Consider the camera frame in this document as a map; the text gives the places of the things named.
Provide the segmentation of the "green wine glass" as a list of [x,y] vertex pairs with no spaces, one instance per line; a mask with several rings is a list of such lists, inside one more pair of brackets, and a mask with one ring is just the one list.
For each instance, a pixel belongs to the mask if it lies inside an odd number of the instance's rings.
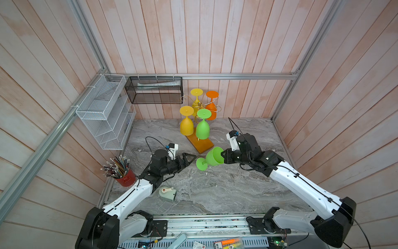
[[205,158],[198,158],[196,160],[196,166],[200,171],[205,171],[209,166],[218,166],[224,163],[224,158],[221,153],[224,150],[221,147],[214,147],[209,151]]
[[210,135],[210,126],[206,119],[211,117],[211,111],[208,109],[198,110],[197,117],[202,121],[198,123],[195,135],[199,140],[206,140]]

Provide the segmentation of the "gold rack with wooden base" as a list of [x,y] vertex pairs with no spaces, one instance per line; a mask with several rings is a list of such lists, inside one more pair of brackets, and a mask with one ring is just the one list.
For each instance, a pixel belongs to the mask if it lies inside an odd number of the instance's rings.
[[[206,106],[208,103],[203,103],[203,102],[202,102],[202,104],[203,104],[203,109],[205,109],[205,106]],[[189,140],[189,142],[194,146],[194,148],[195,148],[200,154],[206,152],[207,150],[209,150],[209,149],[211,149],[211,148],[213,148],[214,144],[210,141],[209,138],[206,139],[206,140],[199,140],[199,139],[196,137],[196,135],[195,135],[197,125],[198,125],[198,123],[199,123],[200,121],[202,121],[202,120],[199,119],[197,116],[196,116],[196,117],[190,116],[190,119],[193,121],[193,124],[194,124],[194,133],[193,133],[192,135],[190,135],[190,136],[185,136],[185,137]]]

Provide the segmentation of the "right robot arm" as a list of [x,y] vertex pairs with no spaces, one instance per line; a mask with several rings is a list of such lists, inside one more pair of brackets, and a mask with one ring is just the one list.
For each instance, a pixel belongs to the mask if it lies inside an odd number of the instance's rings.
[[272,207],[262,221],[267,233],[293,229],[315,234],[334,248],[343,245],[356,212],[357,205],[351,198],[341,199],[319,187],[276,152],[262,151],[256,138],[248,133],[232,130],[226,137],[231,147],[221,153],[225,164],[250,166],[284,185],[312,208],[311,212],[295,212]]

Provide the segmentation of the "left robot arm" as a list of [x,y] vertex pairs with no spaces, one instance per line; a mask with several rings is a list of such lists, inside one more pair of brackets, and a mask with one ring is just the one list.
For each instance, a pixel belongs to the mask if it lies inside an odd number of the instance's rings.
[[152,234],[152,215],[134,209],[164,182],[164,176],[181,172],[196,156],[182,153],[170,157],[158,149],[142,174],[123,195],[103,208],[93,207],[86,215],[77,237],[77,249],[116,249],[129,238],[143,232]]

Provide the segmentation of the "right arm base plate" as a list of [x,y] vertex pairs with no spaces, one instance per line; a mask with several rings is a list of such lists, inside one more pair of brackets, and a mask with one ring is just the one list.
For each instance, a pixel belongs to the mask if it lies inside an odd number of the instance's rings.
[[291,229],[281,229],[272,220],[246,217],[250,234],[290,234]]

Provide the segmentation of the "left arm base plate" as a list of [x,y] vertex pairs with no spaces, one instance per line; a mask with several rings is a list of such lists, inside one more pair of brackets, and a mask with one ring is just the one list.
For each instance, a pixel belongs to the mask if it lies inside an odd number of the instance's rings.
[[133,235],[133,238],[149,238],[157,237],[162,238],[167,235],[168,221],[167,220],[154,220],[149,222],[142,233]]

